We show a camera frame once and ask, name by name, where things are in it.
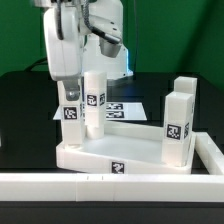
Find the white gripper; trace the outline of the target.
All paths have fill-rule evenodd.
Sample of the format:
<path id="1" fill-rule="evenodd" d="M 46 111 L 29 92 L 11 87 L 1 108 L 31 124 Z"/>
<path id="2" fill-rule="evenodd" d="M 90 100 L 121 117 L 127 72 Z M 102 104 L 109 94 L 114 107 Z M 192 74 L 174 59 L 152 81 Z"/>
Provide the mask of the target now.
<path id="1" fill-rule="evenodd" d="M 64 81 L 68 101 L 77 101 L 84 38 L 88 34 L 96 35 L 100 53 L 115 58 L 122 46 L 122 31 L 114 21 L 91 14 L 87 6 L 51 7 L 44 13 L 43 23 L 50 75 L 54 81 Z"/>

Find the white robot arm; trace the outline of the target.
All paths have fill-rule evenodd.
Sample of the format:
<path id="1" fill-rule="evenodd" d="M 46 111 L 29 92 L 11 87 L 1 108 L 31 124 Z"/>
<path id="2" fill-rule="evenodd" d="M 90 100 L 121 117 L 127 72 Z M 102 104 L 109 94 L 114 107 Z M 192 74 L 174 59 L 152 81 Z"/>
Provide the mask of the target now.
<path id="1" fill-rule="evenodd" d="M 81 95 L 80 81 L 91 70 L 107 74 L 111 85 L 133 75 L 123 44 L 120 0 L 32 0 L 44 10 L 49 73 L 68 101 Z"/>

